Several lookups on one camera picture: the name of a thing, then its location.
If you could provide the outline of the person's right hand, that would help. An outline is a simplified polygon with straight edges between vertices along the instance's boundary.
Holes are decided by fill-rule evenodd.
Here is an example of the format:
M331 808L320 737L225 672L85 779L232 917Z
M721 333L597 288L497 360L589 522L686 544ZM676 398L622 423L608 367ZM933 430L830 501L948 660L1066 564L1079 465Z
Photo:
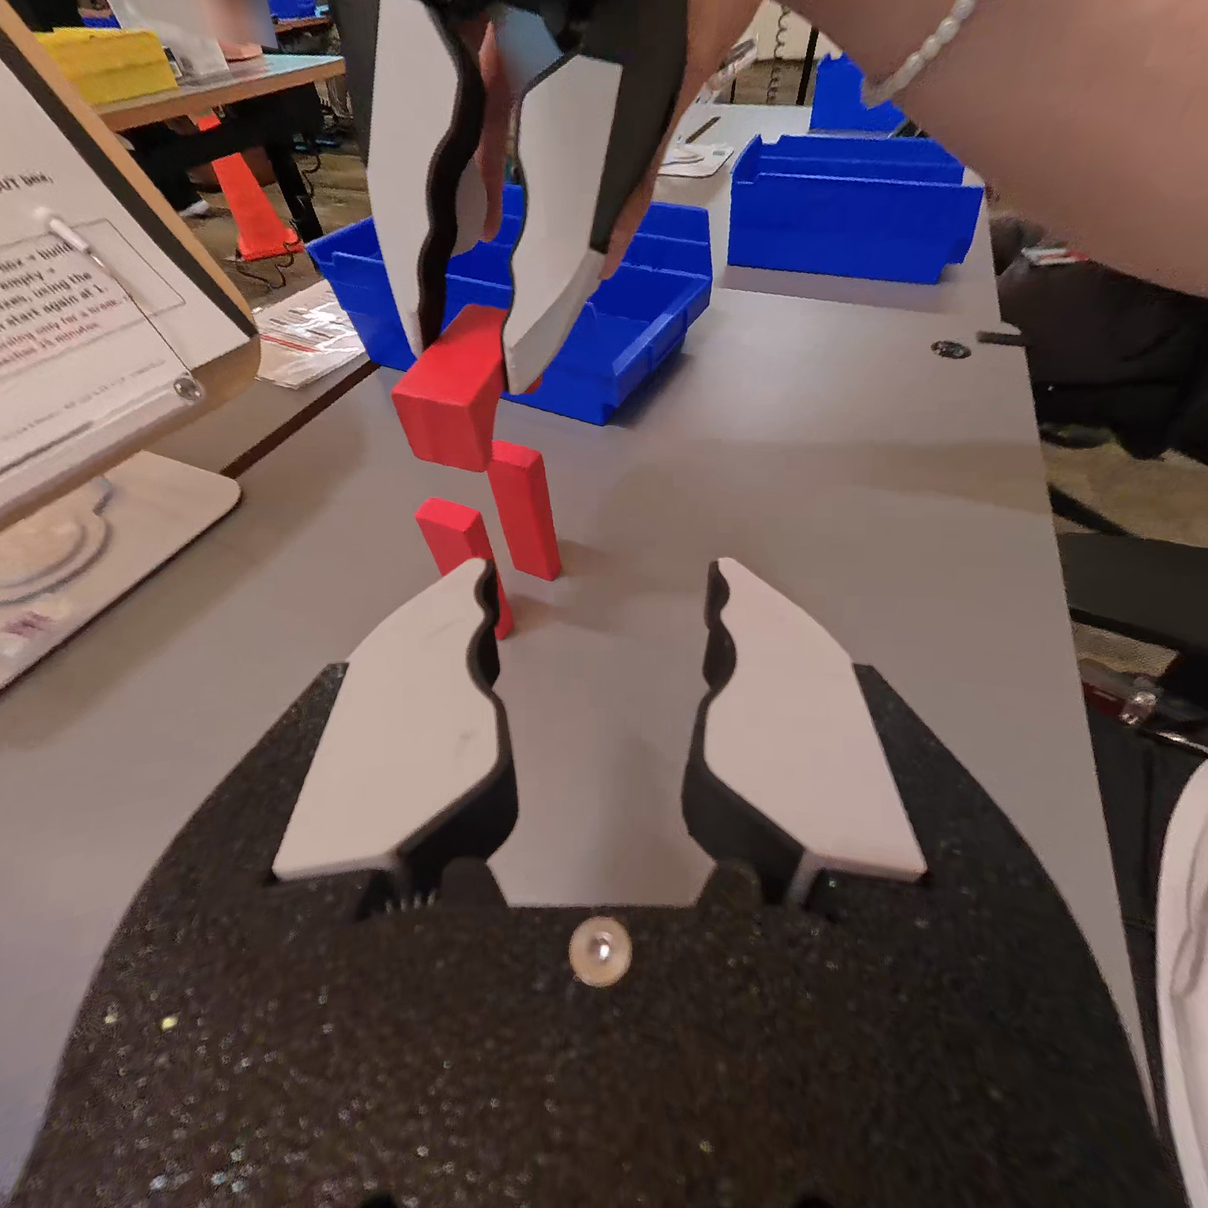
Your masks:
M835 47L847 47L874 84L896 78L909 54L918 54L935 22L948 15L941 0L799 0L786 3L812 28L822 28ZM683 84L671 107L671 124L686 114L686 107L702 94L702 84L715 78L724 54L740 41L740 32L755 22L760 0L690 0L686 3L686 60ZM463 28L469 47L475 54L481 84L486 84L486 114L481 114L481 143L475 143L475 173L486 192L481 241L502 228L502 180L505 180L505 132L510 132L510 107L520 94L520 70L502 60L497 47L497 17L472 17ZM613 278L652 199L659 161L668 152L668 132L659 152L645 161L638 187L629 192L602 278Z

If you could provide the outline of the blue plastic bin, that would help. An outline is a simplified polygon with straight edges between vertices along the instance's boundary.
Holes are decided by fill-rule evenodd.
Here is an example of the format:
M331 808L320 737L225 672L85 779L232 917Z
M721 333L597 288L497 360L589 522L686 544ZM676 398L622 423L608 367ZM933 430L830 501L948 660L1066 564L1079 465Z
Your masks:
M416 361L379 247L373 222L345 225L304 244L333 299L351 319L379 367ZM584 305L557 360L520 407L608 423L686 341L686 325L709 305L709 222L702 205L652 199L608 278Z
M976 247L983 180L933 137L748 137L728 268L935 288Z
M909 114L865 107L865 70L840 54L816 60L812 132L896 132Z

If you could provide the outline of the yellow plastic bin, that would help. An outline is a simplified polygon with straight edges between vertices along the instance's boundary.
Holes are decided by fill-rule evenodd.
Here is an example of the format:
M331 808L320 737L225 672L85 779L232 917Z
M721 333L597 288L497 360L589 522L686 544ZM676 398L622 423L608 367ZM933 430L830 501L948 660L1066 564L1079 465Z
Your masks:
M52 28L39 41L85 107L176 90L172 58L153 28Z

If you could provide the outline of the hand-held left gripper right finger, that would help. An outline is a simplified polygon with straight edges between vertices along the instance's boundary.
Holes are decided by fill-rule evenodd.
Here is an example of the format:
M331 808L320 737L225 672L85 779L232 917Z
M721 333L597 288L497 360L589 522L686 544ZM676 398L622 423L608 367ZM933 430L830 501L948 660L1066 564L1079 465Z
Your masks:
M802 909L822 873L921 882L927 855L847 645L733 557L708 570L686 835Z

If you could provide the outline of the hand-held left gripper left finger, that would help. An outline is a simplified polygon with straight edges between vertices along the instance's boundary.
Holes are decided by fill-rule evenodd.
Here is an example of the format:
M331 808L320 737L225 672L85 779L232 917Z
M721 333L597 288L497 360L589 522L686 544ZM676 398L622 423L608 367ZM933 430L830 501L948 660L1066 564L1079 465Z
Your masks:
M497 570L469 557L350 656L270 858L277 882L351 869L440 882L452 858L492 858L510 839L520 787L497 620Z

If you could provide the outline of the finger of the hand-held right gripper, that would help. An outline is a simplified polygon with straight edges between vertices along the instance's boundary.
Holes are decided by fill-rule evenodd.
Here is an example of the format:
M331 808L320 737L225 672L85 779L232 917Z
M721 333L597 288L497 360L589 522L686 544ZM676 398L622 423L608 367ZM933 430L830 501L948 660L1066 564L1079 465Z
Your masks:
M443 328L443 274L481 241L486 84L435 3L381 0L373 54L366 198L412 355Z
M505 83L520 90L517 167L527 192L502 325L505 391L527 398L573 333L608 255L591 247L622 60L557 54L529 10L492 10Z

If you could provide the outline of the red plank block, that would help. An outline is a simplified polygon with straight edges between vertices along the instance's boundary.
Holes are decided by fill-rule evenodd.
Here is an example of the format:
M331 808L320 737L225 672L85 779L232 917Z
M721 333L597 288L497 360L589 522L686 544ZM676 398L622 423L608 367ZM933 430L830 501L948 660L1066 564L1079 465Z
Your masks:
M510 602L505 602L502 564L492 556L481 509L428 496L428 501L416 508L416 525L428 544L428 557L435 557L440 580L449 580L469 557L486 557L497 570L497 624L492 629L497 629L497 639L505 639L517 629L517 615L510 615Z
M492 441L486 477L517 571L552 584L565 571L565 557L552 536L545 453Z

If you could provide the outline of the wooden instruction sheet stand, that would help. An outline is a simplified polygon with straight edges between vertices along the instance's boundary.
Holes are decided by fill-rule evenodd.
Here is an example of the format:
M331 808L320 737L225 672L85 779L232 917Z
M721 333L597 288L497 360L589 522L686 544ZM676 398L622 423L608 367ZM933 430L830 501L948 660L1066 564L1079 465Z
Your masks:
M259 325L0 3L0 690L238 508L153 445L259 379Z

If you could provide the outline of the printed paper sheet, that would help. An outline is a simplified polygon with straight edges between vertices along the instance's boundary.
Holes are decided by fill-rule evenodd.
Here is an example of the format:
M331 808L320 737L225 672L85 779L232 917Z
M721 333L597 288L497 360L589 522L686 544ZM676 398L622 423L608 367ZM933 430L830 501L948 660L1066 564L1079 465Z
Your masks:
M263 341L259 382L268 389L299 391L366 361L366 350L331 281L308 281L304 291L259 305L252 325Z

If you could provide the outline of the orange traffic cone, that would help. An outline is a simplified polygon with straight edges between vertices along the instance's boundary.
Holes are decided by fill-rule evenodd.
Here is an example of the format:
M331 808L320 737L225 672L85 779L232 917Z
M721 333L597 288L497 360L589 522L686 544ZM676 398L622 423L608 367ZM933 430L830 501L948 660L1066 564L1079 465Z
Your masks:
M270 210L268 192L238 152L215 160L212 167L238 228L238 261L293 259L304 247L299 232Z

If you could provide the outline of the wooden top desk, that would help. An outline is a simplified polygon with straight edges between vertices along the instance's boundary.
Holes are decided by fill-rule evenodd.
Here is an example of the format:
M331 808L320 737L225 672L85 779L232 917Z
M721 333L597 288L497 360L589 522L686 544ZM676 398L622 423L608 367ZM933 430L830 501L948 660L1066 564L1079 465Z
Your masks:
M108 101L93 114L116 132L129 132L225 112L215 128L183 132L172 146L133 152L133 161L142 173L190 173L198 161L263 146L293 210L293 228L299 232L299 244L308 244L324 228L296 173L296 132L308 137L320 128L313 84L333 78L345 78L345 58L263 54L252 60L238 60L227 78L190 83L139 101Z

